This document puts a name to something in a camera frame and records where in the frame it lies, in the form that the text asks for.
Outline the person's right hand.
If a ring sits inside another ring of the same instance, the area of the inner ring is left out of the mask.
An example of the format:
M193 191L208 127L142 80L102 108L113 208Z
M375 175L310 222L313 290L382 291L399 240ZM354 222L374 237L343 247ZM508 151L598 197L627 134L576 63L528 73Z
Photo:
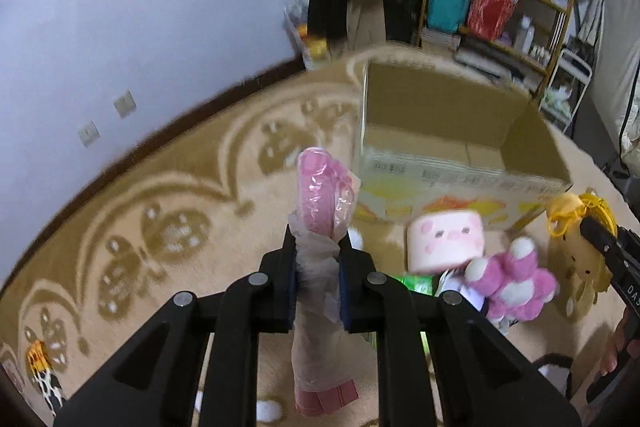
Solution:
M620 352L626 351L633 359L638 358L640 355L639 340L627 340L625 337L625 326L627 325L629 314L629 309L626 309L623 317L618 322L614 333L606 344L600 362L600 374L602 376L608 375L608 373L612 373L614 369L616 369L617 357Z

